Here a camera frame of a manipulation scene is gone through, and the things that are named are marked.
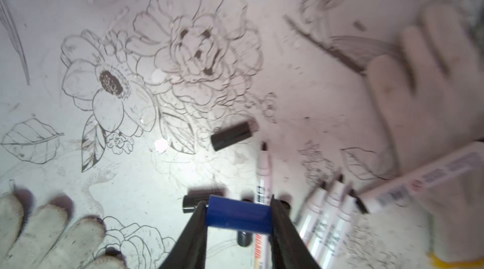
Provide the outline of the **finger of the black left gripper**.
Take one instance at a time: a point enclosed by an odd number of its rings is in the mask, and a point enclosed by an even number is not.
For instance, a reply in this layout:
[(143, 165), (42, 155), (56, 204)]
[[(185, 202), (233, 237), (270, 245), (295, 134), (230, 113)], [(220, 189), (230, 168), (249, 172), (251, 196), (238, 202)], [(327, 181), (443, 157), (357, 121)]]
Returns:
[(199, 202), (175, 246), (160, 268), (205, 268), (207, 202)]
[(309, 253), (281, 201), (272, 196), (272, 268), (320, 268)]

